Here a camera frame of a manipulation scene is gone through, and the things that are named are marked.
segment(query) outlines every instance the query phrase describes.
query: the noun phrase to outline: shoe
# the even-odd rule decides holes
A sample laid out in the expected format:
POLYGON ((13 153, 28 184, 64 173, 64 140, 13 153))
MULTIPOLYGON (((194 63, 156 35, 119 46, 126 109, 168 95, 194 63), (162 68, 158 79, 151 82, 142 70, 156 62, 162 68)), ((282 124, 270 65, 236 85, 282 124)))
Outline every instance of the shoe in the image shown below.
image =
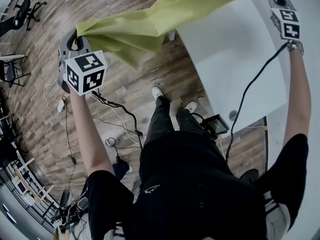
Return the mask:
POLYGON ((152 96, 156 100, 159 96, 163 96, 161 89, 157 86, 152 88, 152 96))
POLYGON ((197 109, 197 103, 195 101, 191 101, 188 105, 185 106, 185 110, 189 110, 190 113, 193 113, 197 109))

